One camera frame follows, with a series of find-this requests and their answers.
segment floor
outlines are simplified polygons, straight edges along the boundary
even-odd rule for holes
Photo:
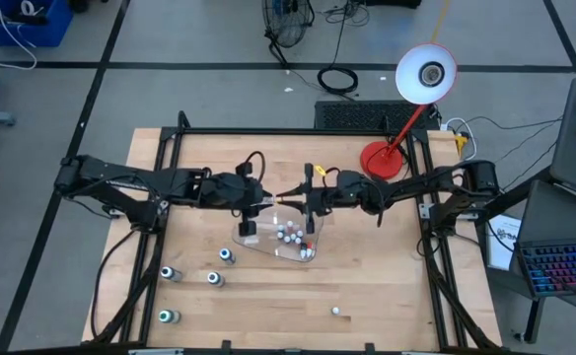
[[[318,11],[343,3],[313,0]],[[438,41],[461,73],[439,103],[444,117],[484,115],[505,126],[559,117],[576,76],[575,4],[452,0]],[[337,62],[362,64],[358,100],[400,99],[392,64],[430,39],[441,6],[424,0],[417,10],[370,8],[367,26],[345,28]],[[316,69],[331,61],[338,29],[318,16],[303,41],[285,51],[307,80],[316,81]],[[35,50],[39,69],[0,69],[0,110],[18,119],[0,126],[0,332],[33,245],[44,242],[50,226],[10,349],[73,345],[82,335],[108,224],[77,206],[49,203],[67,153],[122,163],[134,128],[174,125],[180,109],[197,127],[312,127],[315,102],[335,100],[279,70],[263,30],[258,0],[92,1],[60,47]],[[0,48],[0,60],[28,58]],[[501,131],[483,120],[471,126],[478,158],[490,161],[540,129]],[[502,185],[547,150],[558,127],[498,163]],[[521,344],[511,333],[524,329],[529,302],[498,287],[492,296],[506,346],[576,353],[575,308],[550,300],[538,343]]]

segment blue container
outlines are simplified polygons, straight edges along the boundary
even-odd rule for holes
[[[44,6],[43,12],[47,17],[48,24],[41,26],[22,25],[17,31],[18,24],[6,22],[8,30],[24,46],[28,46],[28,42],[35,46],[58,46],[62,42],[69,24],[71,24],[71,19],[73,19],[73,12],[69,8],[67,0],[30,1],[34,4],[35,9]],[[15,10],[21,8],[21,0],[0,0],[0,7],[3,15],[9,17]],[[0,45],[17,45],[1,24]]]

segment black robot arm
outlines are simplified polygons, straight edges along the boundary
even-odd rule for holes
[[[336,186],[313,187],[313,166],[305,166],[306,181],[296,188],[280,193],[278,203],[297,208],[306,216],[307,232],[314,232],[313,215],[325,216],[334,208],[358,207],[378,216],[396,202],[432,192],[450,192],[451,197],[442,204],[430,207],[434,230],[447,232],[455,227],[457,216],[476,201],[489,201],[499,193],[494,164],[487,161],[462,162],[452,167],[440,167],[428,174],[387,183],[369,179],[354,171],[338,171]],[[283,197],[305,195],[305,202],[285,200]]]
[[[252,164],[248,161],[236,167],[236,173],[212,175],[205,169],[164,169],[146,171],[103,162],[90,156],[65,158],[56,178],[55,191],[62,197],[89,196],[108,209],[122,212],[132,229],[157,233],[167,221],[171,205],[201,209],[240,211],[240,235],[256,232],[259,210],[270,206],[261,183],[249,177]],[[136,200],[116,187],[148,191],[147,200]]]

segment wooden table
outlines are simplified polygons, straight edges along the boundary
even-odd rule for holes
[[[126,164],[152,170],[159,134],[160,129],[135,130]],[[436,167],[459,161],[452,133],[432,131],[429,138]],[[179,167],[232,172],[251,151],[259,150],[267,161],[264,189],[279,193],[303,181],[307,162],[361,171],[358,156],[376,139],[184,135]],[[315,185],[321,185],[320,177],[315,177]],[[325,217],[317,256],[308,263],[236,245],[231,234],[237,222],[224,211],[173,208],[162,265],[182,271],[183,281],[159,280],[148,346],[217,348],[230,339],[234,348],[362,350],[373,342],[378,350],[438,350],[428,276],[415,251],[420,232],[414,199],[389,209],[381,228],[376,217],[360,209],[334,210]],[[128,228],[125,220],[111,223],[105,252]],[[459,234],[476,238],[473,223],[459,222],[457,228]],[[138,241],[134,238],[112,255],[103,273],[99,331],[127,295]],[[487,336],[500,344],[479,248],[461,239],[449,242],[460,299]],[[218,258],[220,248],[233,251],[235,265]],[[224,287],[208,285],[207,273],[213,270],[225,276]],[[442,303],[449,341],[455,345],[452,313],[443,297]],[[341,315],[333,316],[332,307],[340,307]],[[142,309],[140,300],[131,340],[137,338]],[[162,309],[178,310],[181,321],[158,322]],[[88,322],[84,339],[92,338]]]

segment clear plastic tray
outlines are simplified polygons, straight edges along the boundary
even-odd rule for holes
[[[252,236],[240,237],[238,232],[238,224],[236,224],[232,239],[237,244],[265,252],[277,257],[308,262],[312,261],[317,254],[317,242],[319,241],[319,233],[324,226],[324,218],[315,216],[315,232],[313,234],[306,234],[306,217],[302,216],[298,210],[292,207],[282,206],[275,204],[259,212],[259,216],[252,219],[257,224],[257,233]],[[292,231],[285,232],[288,235],[297,234],[298,231],[303,232],[302,243],[305,243],[307,249],[306,255],[302,257],[302,246],[291,240],[286,243],[283,239],[277,237],[279,226],[284,229],[288,228],[288,221],[292,221]]]

